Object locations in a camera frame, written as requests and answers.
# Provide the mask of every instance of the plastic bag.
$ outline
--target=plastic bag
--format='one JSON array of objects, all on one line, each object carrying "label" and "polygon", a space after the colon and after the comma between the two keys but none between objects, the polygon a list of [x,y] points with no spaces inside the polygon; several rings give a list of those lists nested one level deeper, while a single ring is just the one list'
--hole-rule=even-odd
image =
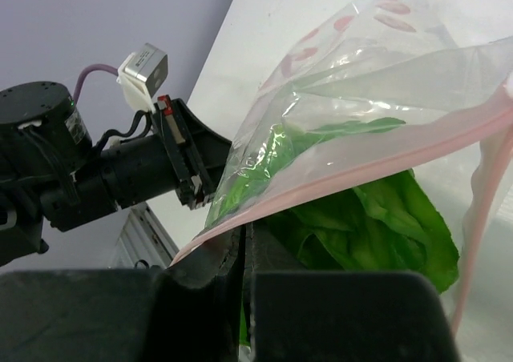
[{"label": "plastic bag", "polygon": [[[414,167],[462,248],[456,329],[489,212],[513,180],[511,68],[513,38],[457,48],[427,0],[350,3],[262,86],[207,227],[175,262],[230,228]],[[447,198],[454,185],[462,203]]]}]

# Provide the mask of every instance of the black cylindrical motor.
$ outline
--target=black cylindrical motor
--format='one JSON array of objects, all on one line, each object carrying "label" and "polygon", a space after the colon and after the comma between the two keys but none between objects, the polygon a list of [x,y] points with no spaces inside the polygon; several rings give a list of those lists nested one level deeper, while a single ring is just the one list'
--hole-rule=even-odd
[{"label": "black cylindrical motor", "polygon": [[[53,178],[49,156],[71,174],[86,163],[91,147],[91,137],[64,85],[31,82],[0,92],[0,152],[18,181]],[[3,179],[10,178],[7,168],[0,166]]]}]

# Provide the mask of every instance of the zip-lock bag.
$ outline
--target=zip-lock bag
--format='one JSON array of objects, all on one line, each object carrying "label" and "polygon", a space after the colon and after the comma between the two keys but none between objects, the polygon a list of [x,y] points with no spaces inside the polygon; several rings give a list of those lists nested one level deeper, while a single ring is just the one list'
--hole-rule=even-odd
[{"label": "zip-lock bag", "polygon": [[[261,87],[206,228],[174,263],[265,218],[309,268],[422,273],[454,333],[476,270],[462,353],[477,358],[485,344],[489,360],[511,360],[513,288],[487,292],[508,281],[507,264],[498,279],[483,274],[508,257],[490,250],[480,269],[477,254],[513,184],[512,68],[513,38],[458,48],[427,0],[350,3]],[[513,234],[507,218],[492,227],[495,242]]]}]

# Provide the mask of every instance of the red clip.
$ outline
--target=red clip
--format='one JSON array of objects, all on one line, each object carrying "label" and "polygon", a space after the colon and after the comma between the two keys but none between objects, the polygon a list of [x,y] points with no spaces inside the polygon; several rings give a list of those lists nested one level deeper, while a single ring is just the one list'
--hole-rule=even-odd
[{"label": "red clip", "polygon": [[167,95],[161,95],[157,98],[160,102],[166,103],[166,108],[164,108],[164,116],[172,115],[173,109],[171,108],[171,100]]}]

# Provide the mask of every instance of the white table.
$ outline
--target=white table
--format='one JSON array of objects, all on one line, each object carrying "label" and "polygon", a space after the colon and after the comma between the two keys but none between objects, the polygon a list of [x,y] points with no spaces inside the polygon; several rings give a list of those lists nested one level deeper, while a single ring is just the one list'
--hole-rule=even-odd
[{"label": "white table", "polygon": [[[288,49],[351,0],[233,0],[188,105],[201,121],[231,139],[257,88]],[[513,34],[510,0],[431,0],[456,42],[487,42]],[[461,28],[465,18],[466,30]],[[168,234],[183,247],[208,213],[188,211],[174,192],[148,201]]]}]

